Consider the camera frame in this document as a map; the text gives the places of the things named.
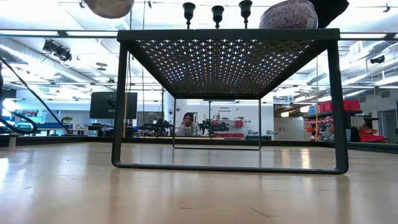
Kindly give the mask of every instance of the shelf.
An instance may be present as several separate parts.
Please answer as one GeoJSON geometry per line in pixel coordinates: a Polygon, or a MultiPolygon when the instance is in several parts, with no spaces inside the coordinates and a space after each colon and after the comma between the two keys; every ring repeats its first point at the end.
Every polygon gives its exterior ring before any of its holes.
{"type": "Polygon", "coordinates": [[[260,100],[339,29],[121,30],[118,41],[174,97],[260,100]]]}
{"type": "MultiPolygon", "coordinates": [[[[359,111],[344,111],[344,113],[350,114],[350,115],[355,115],[355,114],[361,114],[362,111],[361,110],[359,110],[359,111]]],[[[324,113],[318,113],[318,117],[319,118],[325,118],[325,117],[330,116],[330,115],[332,115],[332,111],[324,112],[324,113]]],[[[308,115],[308,116],[303,116],[303,118],[305,118],[305,119],[307,119],[307,118],[316,118],[316,115],[315,114],[311,114],[311,115],[308,115]]]]}

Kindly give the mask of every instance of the woman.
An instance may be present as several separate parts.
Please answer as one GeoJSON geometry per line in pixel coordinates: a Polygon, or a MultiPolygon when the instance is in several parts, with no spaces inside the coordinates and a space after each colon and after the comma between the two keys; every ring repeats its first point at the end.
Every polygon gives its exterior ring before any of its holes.
{"type": "Polygon", "coordinates": [[[184,114],[180,127],[175,130],[176,136],[200,136],[199,126],[193,122],[193,114],[184,114]]]}

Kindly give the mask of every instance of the tv screen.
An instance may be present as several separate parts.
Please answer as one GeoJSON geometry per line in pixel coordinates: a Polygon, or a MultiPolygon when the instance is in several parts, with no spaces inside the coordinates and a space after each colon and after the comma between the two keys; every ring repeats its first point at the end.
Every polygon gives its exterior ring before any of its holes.
{"type": "MultiPolygon", "coordinates": [[[[126,97],[128,98],[127,119],[137,119],[138,94],[129,93],[126,97]]],[[[91,94],[90,118],[114,119],[115,106],[115,92],[94,92],[91,94]]]]}

